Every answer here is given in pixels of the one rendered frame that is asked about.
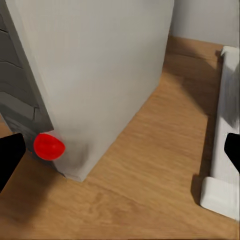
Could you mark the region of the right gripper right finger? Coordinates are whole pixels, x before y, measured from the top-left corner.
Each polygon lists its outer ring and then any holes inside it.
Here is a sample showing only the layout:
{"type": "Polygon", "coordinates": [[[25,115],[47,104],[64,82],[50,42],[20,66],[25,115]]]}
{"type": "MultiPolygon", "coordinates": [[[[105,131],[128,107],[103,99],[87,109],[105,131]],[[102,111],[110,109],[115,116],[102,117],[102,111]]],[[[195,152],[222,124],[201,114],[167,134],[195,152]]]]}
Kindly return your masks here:
{"type": "Polygon", "coordinates": [[[224,151],[240,173],[240,135],[228,133],[224,151]]]}

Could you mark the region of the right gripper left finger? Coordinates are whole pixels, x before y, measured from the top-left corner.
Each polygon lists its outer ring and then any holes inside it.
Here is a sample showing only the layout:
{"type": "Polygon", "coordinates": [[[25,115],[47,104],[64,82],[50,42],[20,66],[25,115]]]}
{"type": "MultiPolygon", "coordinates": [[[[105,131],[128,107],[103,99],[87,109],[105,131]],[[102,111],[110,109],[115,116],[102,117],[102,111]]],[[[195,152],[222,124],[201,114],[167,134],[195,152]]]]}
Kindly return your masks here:
{"type": "Polygon", "coordinates": [[[0,138],[0,193],[26,151],[21,133],[0,138]]]}

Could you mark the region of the desktop computer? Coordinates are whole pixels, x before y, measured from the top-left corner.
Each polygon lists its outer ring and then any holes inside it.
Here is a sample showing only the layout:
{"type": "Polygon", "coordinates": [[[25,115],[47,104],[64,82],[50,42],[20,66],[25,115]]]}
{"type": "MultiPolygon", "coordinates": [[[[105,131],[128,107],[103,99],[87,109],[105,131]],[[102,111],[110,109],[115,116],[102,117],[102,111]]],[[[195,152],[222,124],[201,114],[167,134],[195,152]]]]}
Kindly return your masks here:
{"type": "Polygon", "coordinates": [[[0,116],[83,182],[160,84],[175,0],[0,0],[0,116]]]}

